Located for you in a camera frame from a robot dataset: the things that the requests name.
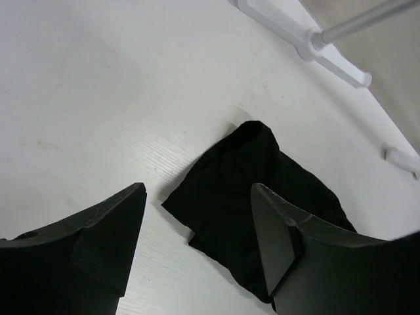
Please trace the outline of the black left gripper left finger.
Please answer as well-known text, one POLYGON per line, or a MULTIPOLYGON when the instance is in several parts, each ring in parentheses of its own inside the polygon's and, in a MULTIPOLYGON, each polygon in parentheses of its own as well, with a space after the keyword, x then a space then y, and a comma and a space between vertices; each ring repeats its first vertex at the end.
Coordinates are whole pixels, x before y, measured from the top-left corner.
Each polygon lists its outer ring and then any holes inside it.
POLYGON ((146 197, 136 182, 65 219, 1 240, 1 313, 115 314, 146 197))

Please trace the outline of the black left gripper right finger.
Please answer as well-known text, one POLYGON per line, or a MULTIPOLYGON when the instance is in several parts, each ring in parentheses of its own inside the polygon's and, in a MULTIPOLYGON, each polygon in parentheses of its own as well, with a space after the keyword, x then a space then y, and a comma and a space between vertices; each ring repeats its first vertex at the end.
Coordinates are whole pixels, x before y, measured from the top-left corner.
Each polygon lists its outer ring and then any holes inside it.
POLYGON ((418 314, 419 234, 379 240, 330 224, 262 184, 251 189, 278 314, 418 314))

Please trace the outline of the black trousers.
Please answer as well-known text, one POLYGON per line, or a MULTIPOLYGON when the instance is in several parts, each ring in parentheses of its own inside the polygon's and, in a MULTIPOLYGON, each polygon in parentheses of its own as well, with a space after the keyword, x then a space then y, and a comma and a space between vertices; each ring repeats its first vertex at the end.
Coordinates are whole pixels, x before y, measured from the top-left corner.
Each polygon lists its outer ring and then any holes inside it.
POLYGON ((331 224, 354 230, 337 196, 281 152, 272 130, 260 121, 242 123, 208 149, 162 206, 191 229, 190 247, 270 304, 251 209, 255 183, 331 224))

